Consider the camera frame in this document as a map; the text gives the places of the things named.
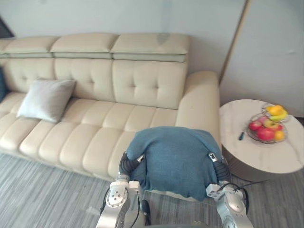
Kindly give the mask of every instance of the sofa backrest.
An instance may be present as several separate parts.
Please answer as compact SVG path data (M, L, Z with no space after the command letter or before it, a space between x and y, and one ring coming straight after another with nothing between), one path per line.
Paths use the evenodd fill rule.
M76 80L74 97L177 109L187 73L182 34L75 34L0 40L11 91L36 79Z

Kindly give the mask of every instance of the orange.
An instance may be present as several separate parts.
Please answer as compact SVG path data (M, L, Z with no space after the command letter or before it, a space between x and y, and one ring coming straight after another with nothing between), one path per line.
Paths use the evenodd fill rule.
M274 116L274 115L281 115L281 114L283 114L283 111L284 111L284 109L283 109L283 107L280 106L280 105L275 105L275 106L272 106L272 107L270 107L270 108L268 109L268 112L269 112L272 116Z
M284 132L282 131L275 131L275 140L276 141L281 141L284 139Z

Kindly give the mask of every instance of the banana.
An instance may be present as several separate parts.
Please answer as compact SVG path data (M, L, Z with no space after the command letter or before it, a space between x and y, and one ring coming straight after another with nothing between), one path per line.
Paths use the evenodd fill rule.
M288 115L288 112L286 110L283 110L283 114L273 115L273 116L269 117L269 119L272 121L280 121L280 120L285 119L287 117L287 115Z

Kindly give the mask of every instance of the white wall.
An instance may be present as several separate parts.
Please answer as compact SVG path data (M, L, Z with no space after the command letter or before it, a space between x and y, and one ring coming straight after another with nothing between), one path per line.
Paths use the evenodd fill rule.
M278 103L304 116L303 0L253 0L220 85L222 104Z
M17 37L82 32L179 32L193 36L190 72L220 72L244 0L0 0Z

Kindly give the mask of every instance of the round side table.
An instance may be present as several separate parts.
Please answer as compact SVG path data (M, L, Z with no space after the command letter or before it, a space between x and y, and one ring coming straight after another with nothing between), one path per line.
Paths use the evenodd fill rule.
M264 181L304 167L304 128L293 116L284 123L288 138L263 144L246 132L250 118L265 102L236 100L220 108L221 142L232 174L247 181ZM243 140L239 136L245 132Z

